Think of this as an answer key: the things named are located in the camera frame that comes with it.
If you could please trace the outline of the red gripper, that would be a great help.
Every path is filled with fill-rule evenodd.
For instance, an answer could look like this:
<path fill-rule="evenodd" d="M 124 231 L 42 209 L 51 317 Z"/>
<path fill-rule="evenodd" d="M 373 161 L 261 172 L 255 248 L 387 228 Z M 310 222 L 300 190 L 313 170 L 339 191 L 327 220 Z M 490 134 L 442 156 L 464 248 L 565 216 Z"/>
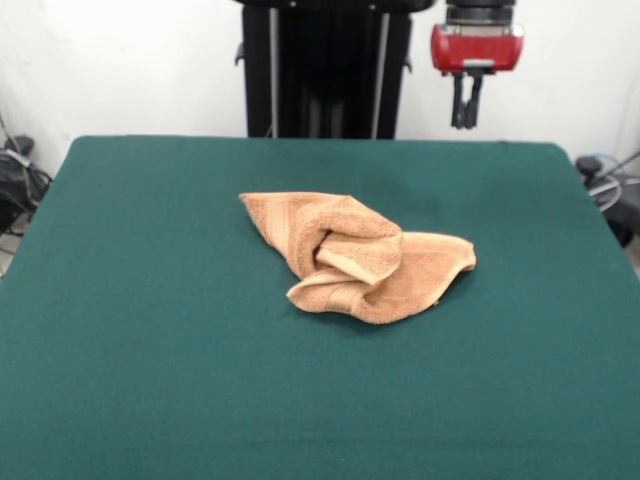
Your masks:
<path fill-rule="evenodd" d="M 483 70 L 489 73 L 512 71 L 519 62 L 525 33 L 521 25 L 465 26 L 440 24 L 432 29 L 431 56 L 434 68 L 443 74 Z M 463 98 L 463 74 L 454 74 L 451 126 L 477 126 L 484 76 L 474 75 L 471 96 Z"/>

